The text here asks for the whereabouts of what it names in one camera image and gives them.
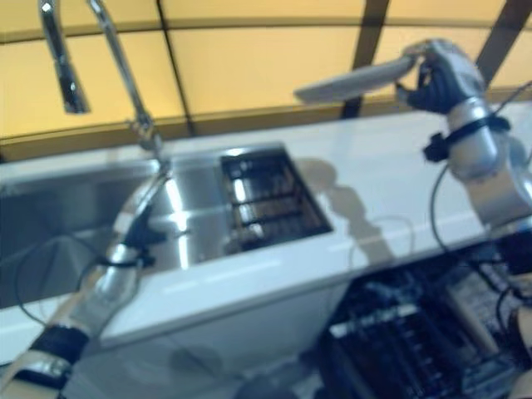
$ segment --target white countertop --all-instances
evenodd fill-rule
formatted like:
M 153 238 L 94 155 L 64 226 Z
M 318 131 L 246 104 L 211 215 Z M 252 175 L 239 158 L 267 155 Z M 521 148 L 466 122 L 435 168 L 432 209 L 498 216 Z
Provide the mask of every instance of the white countertop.
M 505 115 L 514 126 L 513 134 L 532 147 L 532 102 L 508 106 Z M 411 112 L 167 143 L 168 152 L 177 155 L 282 141 L 316 190 L 334 231 L 216 259 L 186 271 L 146 276 L 134 301 L 103 332 L 101 344 L 142 339 L 350 278 L 376 265 L 436 253 L 439 249 L 431 236 L 427 209 L 442 165 L 427 164 L 421 149 L 430 135 L 442 130 L 442 118 Z M 136 146 L 61 155 L 2 165 L 0 179 L 24 180 L 142 157 L 145 154 Z M 337 172 L 335 184 L 329 180 L 326 190 L 320 190 L 323 163 Z M 451 177 L 441 187 L 437 214 L 448 244 L 482 235 L 465 191 Z M 58 298 L 51 298 L 28 307 L 49 315 L 58 303 Z M 18 308 L 0 310 L 0 364 L 24 350 L 40 330 Z

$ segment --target sink basin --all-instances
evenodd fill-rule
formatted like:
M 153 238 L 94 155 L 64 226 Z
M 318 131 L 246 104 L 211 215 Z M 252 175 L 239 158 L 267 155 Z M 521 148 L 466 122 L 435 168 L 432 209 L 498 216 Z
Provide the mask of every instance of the sink basin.
M 76 290 L 105 252 L 121 206 L 151 160 L 32 181 L 0 191 L 0 308 Z M 210 151 L 171 160 L 173 179 L 150 212 L 164 240 L 143 273 L 327 233 L 330 226 L 281 145 Z

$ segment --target black cable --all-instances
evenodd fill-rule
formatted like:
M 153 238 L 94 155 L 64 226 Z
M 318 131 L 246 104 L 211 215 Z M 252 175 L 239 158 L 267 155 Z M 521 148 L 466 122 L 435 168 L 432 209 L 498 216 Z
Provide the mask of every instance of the black cable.
M 508 104 L 510 104 L 519 94 L 521 94 L 523 91 L 528 89 L 529 87 L 532 87 L 532 81 L 527 81 L 523 85 L 519 86 L 515 91 L 506 98 L 506 100 L 502 101 L 499 104 L 499 107 L 495 110 L 493 115 L 497 115 L 499 112 L 501 112 Z
M 431 192 L 431 199 L 430 199 L 430 205 L 429 205 L 429 219 L 431 222 L 431 231 L 432 235 L 434 236 L 434 239 L 440 245 L 440 248 L 443 250 L 444 254 L 449 256 L 450 258 L 453 258 L 456 262 L 459 264 L 465 264 L 469 268 L 471 268 L 475 273 L 479 275 L 482 280 L 488 285 L 488 287 L 496 292 L 500 293 L 500 289 L 495 285 L 493 280 L 491 280 L 490 276 L 488 276 L 484 270 L 480 267 L 482 264 L 500 264 L 500 261 L 493 260 L 493 259 L 487 259 L 487 260 L 472 260 L 472 259 L 466 259 L 461 257 L 459 254 L 452 252 L 451 249 L 443 242 L 443 239 L 441 239 L 440 232 L 438 231 L 438 226 L 436 222 L 436 198 L 438 194 L 438 190 L 441 186 L 441 182 L 443 181 L 443 178 L 446 175 L 446 172 L 449 170 L 449 165 L 446 165 L 436 178 L 436 182 L 434 183 L 434 186 L 432 187 Z
M 495 305 L 495 314 L 497 317 L 497 323 L 499 324 L 500 333 L 506 336 L 507 329 L 505 320 L 502 317 L 502 304 L 504 303 L 506 297 L 511 293 L 512 288 L 508 287 L 502 293 L 500 293 L 499 298 L 497 299 L 497 304 Z
M 20 260 L 20 262 L 18 262 L 18 264 L 15 265 L 15 271 L 14 271 L 14 274 L 13 274 L 13 288 L 14 288 L 14 295 L 15 295 L 15 301 L 17 302 L 17 306 L 20 308 L 20 310 L 22 310 L 22 312 L 24 314 L 26 314 L 26 316 L 28 316 L 31 320 L 33 320 L 34 322 L 37 322 L 39 324 L 41 324 L 42 326 L 46 326 L 46 323 L 43 322 L 40 318 L 38 318 L 37 316 L 34 316 L 33 314 L 31 314 L 27 309 L 26 309 L 26 306 L 24 305 L 24 302 L 21 300 L 20 298 L 20 291 L 19 291 L 19 279 L 20 279 L 20 272 L 22 270 L 22 267 L 24 266 L 24 264 L 26 264 L 26 262 L 34 255 L 36 254 L 37 252 L 39 252 L 42 247 L 44 247 L 46 244 L 48 244 L 48 241 L 45 241 L 43 243 L 40 243 L 36 246 L 34 246 L 32 249 L 28 250 L 26 252 L 26 254 L 24 256 L 22 256 L 22 259 Z
M 76 237 L 74 234 L 66 233 L 63 234 L 65 237 L 68 237 L 69 239 L 72 239 L 73 241 L 76 241 L 77 243 L 81 244 L 85 249 L 87 249 L 89 252 L 92 252 L 97 259 L 101 259 L 100 253 L 95 249 L 92 245 L 85 242 L 84 240 Z M 49 244 L 51 240 L 46 240 L 38 245 L 35 245 L 33 248 L 29 249 L 28 252 L 22 257 L 20 262 L 15 265 L 15 270 L 13 273 L 13 288 L 14 288 L 14 296 L 15 296 L 15 302 L 17 303 L 17 306 L 22 310 L 22 312 L 28 316 L 31 320 L 41 324 L 42 326 L 46 326 L 46 323 L 41 320 L 39 317 L 32 314 L 29 310 L 27 310 L 26 306 L 24 305 L 24 302 L 21 299 L 20 296 L 20 273 L 22 271 L 22 268 L 26 264 L 26 262 L 37 252 L 39 252 L 45 245 Z M 91 262 L 83 268 L 81 271 L 80 278 L 77 281 L 76 289 L 79 289 L 81 286 L 81 281 L 86 276 L 88 271 L 91 269 L 92 264 L 94 263 L 94 259 L 91 260 Z

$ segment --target robotic hand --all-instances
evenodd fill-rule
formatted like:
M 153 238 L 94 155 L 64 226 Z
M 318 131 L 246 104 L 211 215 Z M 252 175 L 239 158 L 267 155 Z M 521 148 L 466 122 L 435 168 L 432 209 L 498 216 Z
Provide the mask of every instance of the robotic hand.
M 417 88 L 408 90 L 397 81 L 420 59 Z M 433 135 L 424 149 L 425 157 L 448 162 L 507 262 L 513 291 L 527 305 L 510 318 L 510 326 L 530 367 L 532 174 L 524 146 L 508 134 L 510 123 L 487 104 L 485 82 L 475 64 L 453 43 L 431 39 L 408 47 L 395 61 L 306 86 L 295 95 L 307 103 L 346 101 L 393 82 L 400 101 L 446 117 L 450 133 Z M 531 373 L 523 375 L 512 399 L 532 397 Z
M 106 258 L 93 268 L 81 289 L 54 313 L 41 335 L 6 370 L 2 399 L 56 399 L 70 379 L 88 342 L 135 296 L 147 261 L 146 245 L 164 240 L 148 230 L 154 198 L 170 179 L 163 167 L 130 196 L 113 225 L 114 239 Z

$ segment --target faucet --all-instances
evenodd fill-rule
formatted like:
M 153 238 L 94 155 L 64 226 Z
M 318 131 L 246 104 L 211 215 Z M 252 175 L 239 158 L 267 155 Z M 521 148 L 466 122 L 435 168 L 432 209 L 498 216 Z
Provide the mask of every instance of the faucet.
M 140 146 L 145 150 L 153 151 L 155 158 L 160 162 L 162 143 L 159 133 L 150 114 L 144 108 L 111 16 L 101 0 L 86 0 L 86 2 L 94 12 L 101 30 L 106 35 L 111 53 L 115 58 L 133 107 L 135 107 L 135 121 L 130 123 L 131 129 L 140 137 Z M 77 78 L 76 70 L 71 63 L 65 38 L 62 34 L 59 0 L 38 0 L 38 6 L 42 30 L 54 60 L 65 111 L 72 114 L 87 113 L 90 111 L 90 107 Z

